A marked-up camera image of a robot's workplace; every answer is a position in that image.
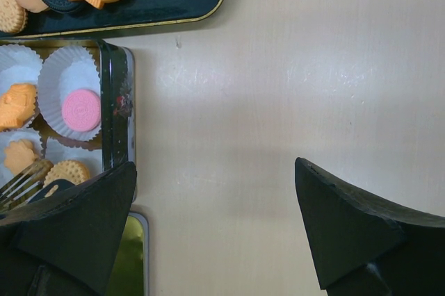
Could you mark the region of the orange flower cookie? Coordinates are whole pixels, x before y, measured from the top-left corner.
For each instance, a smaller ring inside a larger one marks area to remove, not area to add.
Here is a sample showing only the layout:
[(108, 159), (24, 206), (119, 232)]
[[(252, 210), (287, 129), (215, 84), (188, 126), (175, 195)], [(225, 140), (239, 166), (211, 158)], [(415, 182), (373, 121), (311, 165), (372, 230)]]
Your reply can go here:
[(33, 143), (26, 139), (11, 141), (4, 149), (4, 154), (3, 164), (13, 175), (18, 175), (22, 170), (39, 159), (38, 154), (34, 150)]

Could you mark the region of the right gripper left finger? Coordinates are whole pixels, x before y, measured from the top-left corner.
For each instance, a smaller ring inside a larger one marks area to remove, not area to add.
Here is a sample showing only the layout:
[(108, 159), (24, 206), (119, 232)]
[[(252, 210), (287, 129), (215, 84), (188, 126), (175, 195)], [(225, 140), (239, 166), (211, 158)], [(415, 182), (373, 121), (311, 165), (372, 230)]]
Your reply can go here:
[(1, 214), (1, 294), (105, 295), (136, 177), (126, 162)]

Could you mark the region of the pink sandwich cookie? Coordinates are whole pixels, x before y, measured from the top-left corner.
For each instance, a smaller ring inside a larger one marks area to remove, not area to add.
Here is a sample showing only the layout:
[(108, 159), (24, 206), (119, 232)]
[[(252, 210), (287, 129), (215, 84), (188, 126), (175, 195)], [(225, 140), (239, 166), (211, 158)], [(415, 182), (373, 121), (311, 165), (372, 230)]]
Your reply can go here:
[(64, 99), (61, 108), (64, 123), (73, 131), (87, 132), (99, 126), (101, 104), (92, 90), (78, 89)]

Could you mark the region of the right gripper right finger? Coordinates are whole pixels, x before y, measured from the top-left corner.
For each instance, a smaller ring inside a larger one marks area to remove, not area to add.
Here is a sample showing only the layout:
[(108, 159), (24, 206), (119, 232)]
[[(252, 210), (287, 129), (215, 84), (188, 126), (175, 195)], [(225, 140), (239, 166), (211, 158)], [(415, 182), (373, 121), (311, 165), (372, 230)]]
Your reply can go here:
[(304, 158), (295, 161), (295, 185), (327, 294), (444, 294), (443, 217), (374, 195)]

